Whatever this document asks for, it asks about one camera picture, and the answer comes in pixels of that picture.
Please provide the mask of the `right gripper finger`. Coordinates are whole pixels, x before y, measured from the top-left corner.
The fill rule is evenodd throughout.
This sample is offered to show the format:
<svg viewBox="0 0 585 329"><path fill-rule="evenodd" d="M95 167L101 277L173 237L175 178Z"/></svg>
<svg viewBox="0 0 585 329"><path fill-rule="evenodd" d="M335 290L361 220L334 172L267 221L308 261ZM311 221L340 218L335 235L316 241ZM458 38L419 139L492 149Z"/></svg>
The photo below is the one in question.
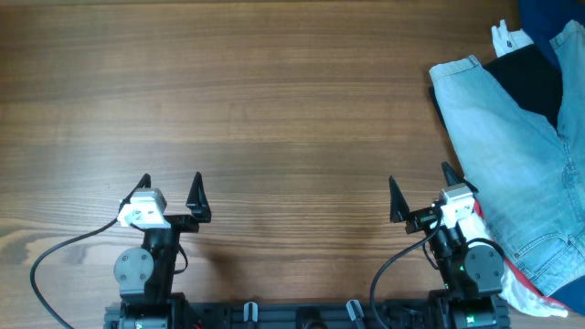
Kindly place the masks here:
<svg viewBox="0 0 585 329"><path fill-rule="evenodd" d="M441 169L443 171L443 175L447 183L447 186L465 184L473 193L478 192L478 189L469 181L467 181L463 176L458 175L454 168L448 162L442 162Z"/></svg>
<svg viewBox="0 0 585 329"><path fill-rule="evenodd" d="M389 177L389 192L390 192L390 215L389 219L393 223L399 223L406 221L409 213L410 208L408 203L403 196L398 182L396 181L395 177L391 175Z"/></svg>

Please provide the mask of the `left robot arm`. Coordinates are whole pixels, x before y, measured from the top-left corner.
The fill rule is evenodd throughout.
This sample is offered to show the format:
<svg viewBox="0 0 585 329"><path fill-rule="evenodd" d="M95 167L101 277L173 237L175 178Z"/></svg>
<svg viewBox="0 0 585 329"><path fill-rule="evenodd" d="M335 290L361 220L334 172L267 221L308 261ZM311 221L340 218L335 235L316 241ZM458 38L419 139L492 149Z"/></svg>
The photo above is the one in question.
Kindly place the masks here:
<svg viewBox="0 0 585 329"><path fill-rule="evenodd" d="M172 292L180 235L197 233L199 225L211 221L202 175L196 173L186 199L187 214L167 215L167 203L160 189L151 187L145 174L122 200L117 221L123 227L143 232L138 248L124 251L115 261L113 274L119 283L121 303L104 315L105 329L202 328L203 322L185 295Z"/></svg>

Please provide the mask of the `light blue denim shorts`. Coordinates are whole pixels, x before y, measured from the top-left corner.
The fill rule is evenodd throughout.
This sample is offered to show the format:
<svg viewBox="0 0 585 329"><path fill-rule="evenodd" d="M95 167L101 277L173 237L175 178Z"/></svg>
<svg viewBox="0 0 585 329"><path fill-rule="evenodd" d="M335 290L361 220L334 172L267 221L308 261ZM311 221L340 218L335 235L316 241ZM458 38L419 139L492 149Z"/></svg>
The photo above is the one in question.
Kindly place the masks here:
<svg viewBox="0 0 585 329"><path fill-rule="evenodd" d="M584 274L584 27L551 38L558 124L527 111L475 56L429 71L466 179L506 257L546 296Z"/></svg>

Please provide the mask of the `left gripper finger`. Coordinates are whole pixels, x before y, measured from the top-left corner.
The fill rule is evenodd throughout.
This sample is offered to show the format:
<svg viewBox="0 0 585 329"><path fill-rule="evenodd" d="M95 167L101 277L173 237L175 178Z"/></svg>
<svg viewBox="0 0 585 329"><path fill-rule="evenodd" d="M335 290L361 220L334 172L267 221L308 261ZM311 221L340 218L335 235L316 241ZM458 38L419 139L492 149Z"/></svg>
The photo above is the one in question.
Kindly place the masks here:
<svg viewBox="0 0 585 329"><path fill-rule="evenodd" d="M134 192L141 188L150 188L151 187L151 176L149 174L144 174L133 190L120 202L119 210L122 210L123 207L127 204L131 203L131 197Z"/></svg>
<svg viewBox="0 0 585 329"><path fill-rule="evenodd" d="M198 222L211 221L211 208L207 201L203 179L200 172L196 172L186 199L186 207Z"/></svg>

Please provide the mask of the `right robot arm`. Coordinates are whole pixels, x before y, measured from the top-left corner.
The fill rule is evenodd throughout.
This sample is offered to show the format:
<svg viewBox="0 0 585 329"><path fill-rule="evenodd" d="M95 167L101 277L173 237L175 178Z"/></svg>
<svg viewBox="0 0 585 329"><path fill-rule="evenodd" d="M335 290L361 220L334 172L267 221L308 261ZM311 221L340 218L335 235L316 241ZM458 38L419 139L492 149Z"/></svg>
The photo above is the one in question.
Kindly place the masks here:
<svg viewBox="0 0 585 329"><path fill-rule="evenodd" d="M461 222L474 214L477 188L441 164L447 186L429 207L411 210L394 177L388 179L390 221L404 223L408 234L422 232L416 249L427 249L444 288L425 300L386 301L389 328L508 328L502 292L504 252L486 238L468 239Z"/></svg>

